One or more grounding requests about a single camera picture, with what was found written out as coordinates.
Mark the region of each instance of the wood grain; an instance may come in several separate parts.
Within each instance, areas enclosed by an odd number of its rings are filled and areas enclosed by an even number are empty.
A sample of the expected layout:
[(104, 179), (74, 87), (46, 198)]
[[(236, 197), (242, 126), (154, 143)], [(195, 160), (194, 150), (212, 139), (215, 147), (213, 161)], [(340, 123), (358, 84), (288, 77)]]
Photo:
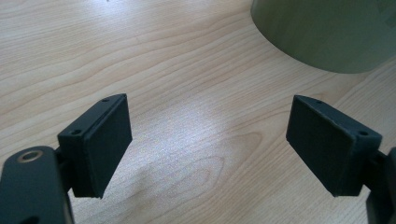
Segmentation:
[(269, 43), (250, 0), (2, 1), (0, 164), (96, 101), (128, 94), (134, 141), (77, 223), (366, 223), (363, 189), (333, 198), (285, 139), (294, 94), (396, 146), (396, 60), (335, 74)]

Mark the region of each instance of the green cylinder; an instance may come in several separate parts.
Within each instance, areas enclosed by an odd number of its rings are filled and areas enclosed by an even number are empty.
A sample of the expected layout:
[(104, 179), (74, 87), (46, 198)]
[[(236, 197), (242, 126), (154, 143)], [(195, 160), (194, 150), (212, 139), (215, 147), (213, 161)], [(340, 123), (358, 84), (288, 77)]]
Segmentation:
[(396, 55), (396, 0), (254, 0), (254, 23), (311, 66), (361, 73)]

